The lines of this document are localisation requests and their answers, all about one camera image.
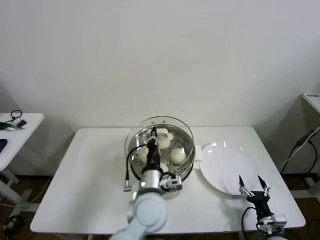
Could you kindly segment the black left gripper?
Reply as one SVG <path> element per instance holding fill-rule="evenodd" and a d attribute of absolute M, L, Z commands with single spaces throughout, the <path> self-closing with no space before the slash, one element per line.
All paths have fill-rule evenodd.
<path fill-rule="evenodd" d="M 160 154 L 158 151 L 158 133 L 156 126 L 153 126 L 150 132 L 150 141 L 147 143 L 148 153 L 146 170 L 161 171 Z"/>

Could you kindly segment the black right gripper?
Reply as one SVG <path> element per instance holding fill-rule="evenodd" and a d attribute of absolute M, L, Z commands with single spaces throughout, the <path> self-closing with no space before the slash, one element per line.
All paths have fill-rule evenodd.
<path fill-rule="evenodd" d="M 253 191 L 245 187 L 242 177 L 239 175 L 239 191 L 246 197 L 246 200 L 252 203 L 256 209 L 257 219 L 260 220 L 265 217 L 270 217 L 273 215 L 271 212 L 268 201 L 270 200 L 270 187 L 267 186 L 266 182 L 258 176 L 259 183 L 263 191 Z"/>

